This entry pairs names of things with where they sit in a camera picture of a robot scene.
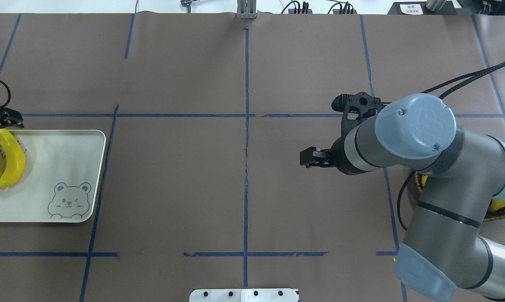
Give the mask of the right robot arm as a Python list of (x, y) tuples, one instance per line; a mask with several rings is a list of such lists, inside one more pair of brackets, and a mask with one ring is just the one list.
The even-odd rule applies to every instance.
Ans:
[(390, 104), (361, 92), (331, 104), (341, 136), (300, 152), (300, 165), (363, 174), (404, 166), (428, 177), (394, 266), (406, 287), (449, 302), (459, 289), (505, 302), (505, 245), (479, 235), (492, 200), (505, 199), (505, 143), (457, 124), (425, 93)]

